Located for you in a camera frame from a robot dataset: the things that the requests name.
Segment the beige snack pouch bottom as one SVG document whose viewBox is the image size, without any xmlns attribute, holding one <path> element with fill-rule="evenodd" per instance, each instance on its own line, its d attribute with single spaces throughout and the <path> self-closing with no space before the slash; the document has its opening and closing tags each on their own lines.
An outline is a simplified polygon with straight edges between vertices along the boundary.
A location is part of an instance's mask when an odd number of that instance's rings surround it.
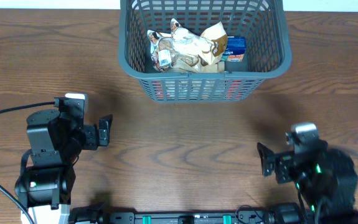
<svg viewBox="0 0 358 224">
<path fill-rule="evenodd" d="M 171 19 L 171 37 L 174 50 L 198 56 L 206 65 L 221 60 L 228 42 L 228 35 L 221 22 L 207 28 L 201 35 L 195 35 L 178 21 Z"/>
</svg>

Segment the beige snack pouch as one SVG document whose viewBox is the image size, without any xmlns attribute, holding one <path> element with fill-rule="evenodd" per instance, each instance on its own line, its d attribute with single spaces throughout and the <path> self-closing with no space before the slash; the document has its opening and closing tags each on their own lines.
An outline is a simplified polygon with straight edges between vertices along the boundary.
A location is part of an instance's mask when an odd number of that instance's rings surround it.
<svg viewBox="0 0 358 224">
<path fill-rule="evenodd" d="M 170 34 L 153 30 L 147 31 L 153 67 L 159 72 L 199 73 L 200 58 L 181 53 L 173 46 Z"/>
<path fill-rule="evenodd" d="M 178 73 L 222 73 L 225 71 L 225 62 L 219 61 L 212 65 L 202 66 L 201 63 L 197 63 L 193 67 L 186 64 L 182 60 L 177 60 L 176 64 L 173 67 L 169 68 L 168 72 L 178 72 Z"/>
<path fill-rule="evenodd" d="M 228 42 L 228 35 L 221 22 L 207 28 L 201 35 L 195 35 L 178 21 L 171 19 L 171 37 L 174 50 L 198 56 L 206 65 L 221 60 Z"/>
</svg>

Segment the orange yellow cracker package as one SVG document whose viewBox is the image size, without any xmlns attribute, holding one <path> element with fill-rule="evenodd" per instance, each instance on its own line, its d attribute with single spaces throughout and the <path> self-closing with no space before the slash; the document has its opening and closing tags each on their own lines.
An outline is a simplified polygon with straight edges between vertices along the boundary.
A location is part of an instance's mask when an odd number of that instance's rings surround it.
<svg viewBox="0 0 358 224">
<path fill-rule="evenodd" d="M 241 80 L 171 80 L 152 81 L 152 87 L 157 100 L 220 101 L 240 100 L 250 85 Z"/>
</svg>

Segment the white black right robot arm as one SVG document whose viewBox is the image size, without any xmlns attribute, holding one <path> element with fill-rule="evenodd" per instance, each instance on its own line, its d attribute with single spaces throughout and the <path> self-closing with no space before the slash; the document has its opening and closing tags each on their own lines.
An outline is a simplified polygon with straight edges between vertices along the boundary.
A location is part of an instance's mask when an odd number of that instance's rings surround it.
<svg viewBox="0 0 358 224">
<path fill-rule="evenodd" d="M 314 223 L 358 223 L 354 208 L 358 175 L 350 156 L 316 140 L 301 152 L 274 153 L 257 144 L 263 176 L 275 173 L 278 184 L 294 183 L 310 208 Z"/>
</svg>

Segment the blue tissue multipack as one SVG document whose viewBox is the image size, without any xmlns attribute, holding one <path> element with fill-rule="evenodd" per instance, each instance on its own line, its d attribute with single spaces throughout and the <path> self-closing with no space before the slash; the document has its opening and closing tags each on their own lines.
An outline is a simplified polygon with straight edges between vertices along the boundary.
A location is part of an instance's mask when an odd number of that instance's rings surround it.
<svg viewBox="0 0 358 224">
<path fill-rule="evenodd" d="M 227 47 L 222 55 L 225 62 L 241 62 L 246 51 L 246 40 L 240 36 L 228 36 Z"/>
</svg>

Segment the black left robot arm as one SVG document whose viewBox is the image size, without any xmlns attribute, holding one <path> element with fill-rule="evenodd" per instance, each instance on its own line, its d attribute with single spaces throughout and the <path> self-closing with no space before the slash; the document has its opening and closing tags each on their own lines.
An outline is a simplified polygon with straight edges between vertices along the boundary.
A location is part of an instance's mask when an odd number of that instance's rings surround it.
<svg viewBox="0 0 358 224">
<path fill-rule="evenodd" d="M 83 117 L 83 109 L 63 106 L 27 118 L 33 165 L 22 165 L 15 193 L 34 223 L 68 223 L 76 159 L 83 150 L 110 143 L 112 115 L 94 125 L 85 124 Z"/>
</svg>

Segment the beige snack pouch top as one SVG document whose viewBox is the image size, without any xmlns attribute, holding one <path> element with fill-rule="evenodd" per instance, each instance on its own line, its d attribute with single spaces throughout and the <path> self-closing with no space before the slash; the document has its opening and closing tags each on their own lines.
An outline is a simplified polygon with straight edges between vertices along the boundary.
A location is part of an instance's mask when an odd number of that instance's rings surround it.
<svg viewBox="0 0 358 224">
<path fill-rule="evenodd" d="M 159 72 L 199 73 L 200 58 L 181 53 L 173 46 L 170 34 L 153 30 L 147 31 L 153 67 Z"/>
</svg>

